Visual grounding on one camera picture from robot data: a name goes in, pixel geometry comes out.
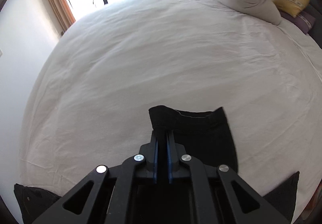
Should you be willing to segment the white bed sheet mattress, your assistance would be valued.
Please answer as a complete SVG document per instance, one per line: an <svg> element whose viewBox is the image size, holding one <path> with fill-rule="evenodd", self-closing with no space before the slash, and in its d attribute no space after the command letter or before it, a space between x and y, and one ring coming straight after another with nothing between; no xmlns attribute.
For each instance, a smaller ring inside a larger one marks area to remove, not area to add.
<svg viewBox="0 0 322 224"><path fill-rule="evenodd" d="M63 195L151 136L150 107L225 110L239 175L264 195L294 172L299 217L321 181L321 48L213 0L124 0L75 22L21 129L23 185Z"/></svg>

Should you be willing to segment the yellow pillow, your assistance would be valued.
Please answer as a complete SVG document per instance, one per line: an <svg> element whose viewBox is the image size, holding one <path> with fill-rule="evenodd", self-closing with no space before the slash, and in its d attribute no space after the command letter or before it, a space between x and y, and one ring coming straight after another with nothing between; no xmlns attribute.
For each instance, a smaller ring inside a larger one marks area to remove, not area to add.
<svg viewBox="0 0 322 224"><path fill-rule="evenodd" d="M272 0L278 10L297 17L310 3L310 0Z"/></svg>

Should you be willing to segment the purple pillow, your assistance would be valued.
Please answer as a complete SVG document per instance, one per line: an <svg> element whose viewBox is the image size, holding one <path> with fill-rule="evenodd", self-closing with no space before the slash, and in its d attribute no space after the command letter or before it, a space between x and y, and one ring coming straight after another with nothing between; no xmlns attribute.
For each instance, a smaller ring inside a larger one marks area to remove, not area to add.
<svg viewBox="0 0 322 224"><path fill-rule="evenodd" d="M286 12L280 11L281 17L293 23L297 28L299 28L304 34L313 28L315 24L315 17L309 13L302 11L296 17L292 17Z"/></svg>

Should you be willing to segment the black pants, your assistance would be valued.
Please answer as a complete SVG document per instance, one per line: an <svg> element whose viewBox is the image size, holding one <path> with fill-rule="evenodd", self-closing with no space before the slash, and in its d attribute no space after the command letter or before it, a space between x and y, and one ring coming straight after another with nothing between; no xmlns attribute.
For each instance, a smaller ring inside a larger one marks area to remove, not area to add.
<svg viewBox="0 0 322 224"><path fill-rule="evenodd" d="M291 223L299 174L261 196L238 176L237 154L222 108L149 110L158 137L157 182L145 157L98 166L64 196L14 186L24 223ZM185 176L168 180L166 139L173 132Z"/></svg>

